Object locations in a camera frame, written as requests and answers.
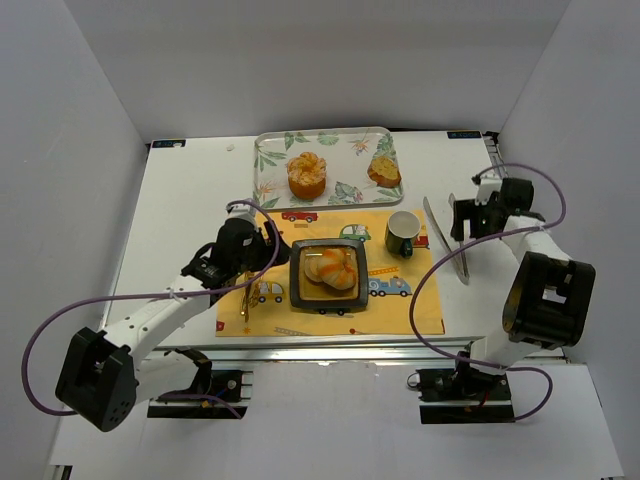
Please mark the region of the silver metal tongs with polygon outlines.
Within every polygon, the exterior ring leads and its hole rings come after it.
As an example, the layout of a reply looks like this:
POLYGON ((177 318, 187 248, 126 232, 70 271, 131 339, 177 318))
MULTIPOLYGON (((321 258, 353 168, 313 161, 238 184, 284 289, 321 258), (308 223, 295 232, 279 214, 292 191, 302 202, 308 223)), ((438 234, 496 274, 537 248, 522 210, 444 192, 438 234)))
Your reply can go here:
MULTIPOLYGON (((449 244, 444 232, 440 228, 437 222, 436 216, 431 208, 430 202, 426 196, 423 197, 423 209, 426 213, 426 216, 431 226, 433 227, 433 230, 436 234, 436 238, 438 239, 440 245, 444 248, 444 250, 447 253, 451 253, 453 249, 451 248, 451 245, 449 244)), ((468 285, 470 280, 470 274, 469 274, 468 264, 466 260, 466 253, 461 252, 457 254, 454 258, 450 260, 450 262, 453 264, 453 268, 455 270, 455 273, 459 281, 463 285, 468 285)))

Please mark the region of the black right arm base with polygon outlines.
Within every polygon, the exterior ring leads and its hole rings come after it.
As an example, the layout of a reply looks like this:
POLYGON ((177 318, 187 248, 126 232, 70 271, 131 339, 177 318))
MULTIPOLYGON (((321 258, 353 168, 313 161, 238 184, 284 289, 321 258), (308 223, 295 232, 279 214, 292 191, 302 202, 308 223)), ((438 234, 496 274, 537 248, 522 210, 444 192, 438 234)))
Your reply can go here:
POLYGON ((407 387, 419 394, 423 425, 514 422, 505 375, 487 375, 467 367, 421 369, 407 377, 407 387))

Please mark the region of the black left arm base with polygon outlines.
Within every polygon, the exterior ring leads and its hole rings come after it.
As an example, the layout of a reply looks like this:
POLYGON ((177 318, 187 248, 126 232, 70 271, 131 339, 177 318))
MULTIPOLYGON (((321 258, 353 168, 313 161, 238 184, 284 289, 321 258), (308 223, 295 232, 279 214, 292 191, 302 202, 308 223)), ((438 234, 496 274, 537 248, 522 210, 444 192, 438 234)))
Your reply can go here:
POLYGON ((221 366, 194 349, 156 352, 140 373, 140 385, 154 394, 150 419, 240 420, 252 397, 252 371, 221 366))

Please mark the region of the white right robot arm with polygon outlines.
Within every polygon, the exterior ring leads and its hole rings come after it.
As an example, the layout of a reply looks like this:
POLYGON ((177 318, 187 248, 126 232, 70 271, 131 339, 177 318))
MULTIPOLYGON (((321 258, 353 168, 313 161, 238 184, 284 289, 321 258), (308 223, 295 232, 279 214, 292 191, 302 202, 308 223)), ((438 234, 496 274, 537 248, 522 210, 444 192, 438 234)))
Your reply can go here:
POLYGON ((584 332, 596 271, 572 259, 532 210, 534 186, 516 178, 478 179, 475 198, 453 195, 451 237, 484 239, 502 233, 519 269, 507 295, 501 326, 469 346, 471 366, 497 375, 531 353, 576 345, 584 332))

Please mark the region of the small round bread bun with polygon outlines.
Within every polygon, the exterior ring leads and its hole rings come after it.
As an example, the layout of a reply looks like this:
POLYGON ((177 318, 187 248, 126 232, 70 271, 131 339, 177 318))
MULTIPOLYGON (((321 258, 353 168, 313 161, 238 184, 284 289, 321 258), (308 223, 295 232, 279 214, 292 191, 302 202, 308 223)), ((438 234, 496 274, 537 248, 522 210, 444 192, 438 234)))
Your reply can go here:
POLYGON ((304 262, 305 275, 314 283, 322 282, 322 278, 318 273, 318 259, 318 256, 308 256, 304 262))

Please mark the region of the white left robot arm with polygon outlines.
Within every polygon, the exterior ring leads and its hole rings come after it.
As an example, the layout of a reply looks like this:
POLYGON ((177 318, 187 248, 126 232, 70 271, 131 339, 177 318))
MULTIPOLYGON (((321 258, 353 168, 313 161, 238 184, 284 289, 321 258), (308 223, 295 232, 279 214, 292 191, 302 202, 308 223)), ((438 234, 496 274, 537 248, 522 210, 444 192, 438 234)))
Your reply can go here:
POLYGON ((217 239, 199 249, 160 298, 100 331, 71 339, 56 397, 102 432, 119 426, 135 405, 164 395, 209 398, 216 390, 210 360, 182 347, 152 351, 191 318, 214 306, 245 273, 285 264, 290 249, 277 227, 230 218, 217 239))

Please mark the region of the orange twisted bread roll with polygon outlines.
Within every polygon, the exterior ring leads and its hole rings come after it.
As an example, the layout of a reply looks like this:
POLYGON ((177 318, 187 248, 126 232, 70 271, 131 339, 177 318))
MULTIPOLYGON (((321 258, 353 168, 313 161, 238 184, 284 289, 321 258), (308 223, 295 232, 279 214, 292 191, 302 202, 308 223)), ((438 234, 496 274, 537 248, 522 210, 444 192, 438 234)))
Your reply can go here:
POLYGON ((357 268, 351 254, 344 248, 328 248, 316 260, 317 276, 336 290, 355 286, 357 268))

